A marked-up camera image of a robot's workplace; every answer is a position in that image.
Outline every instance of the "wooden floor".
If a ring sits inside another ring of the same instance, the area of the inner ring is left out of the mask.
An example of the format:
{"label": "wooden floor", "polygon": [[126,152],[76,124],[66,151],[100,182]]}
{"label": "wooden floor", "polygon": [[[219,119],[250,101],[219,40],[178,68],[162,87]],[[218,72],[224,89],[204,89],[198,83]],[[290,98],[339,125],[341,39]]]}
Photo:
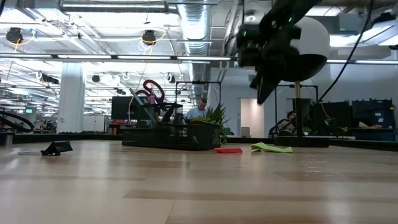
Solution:
{"label": "wooden floor", "polygon": [[73,141],[0,147],[4,224],[398,223],[398,153],[216,154]]}

